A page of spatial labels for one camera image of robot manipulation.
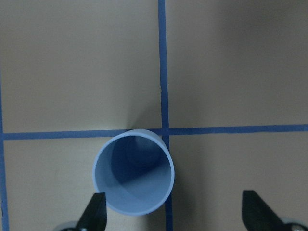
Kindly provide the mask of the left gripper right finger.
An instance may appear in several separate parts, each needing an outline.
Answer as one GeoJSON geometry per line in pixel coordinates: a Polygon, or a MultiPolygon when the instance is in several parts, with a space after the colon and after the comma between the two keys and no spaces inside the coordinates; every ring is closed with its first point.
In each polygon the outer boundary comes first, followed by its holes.
{"type": "Polygon", "coordinates": [[[248,231],[279,231],[282,220],[253,190],[242,194],[242,221],[248,231]]]}

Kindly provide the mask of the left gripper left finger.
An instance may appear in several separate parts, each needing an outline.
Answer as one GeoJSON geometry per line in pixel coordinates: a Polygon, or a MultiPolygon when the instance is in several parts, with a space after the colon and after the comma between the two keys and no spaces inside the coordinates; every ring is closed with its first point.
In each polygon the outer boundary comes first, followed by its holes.
{"type": "Polygon", "coordinates": [[[76,231],[104,231],[107,225],[105,193],[95,193],[75,226],[76,231]]]}

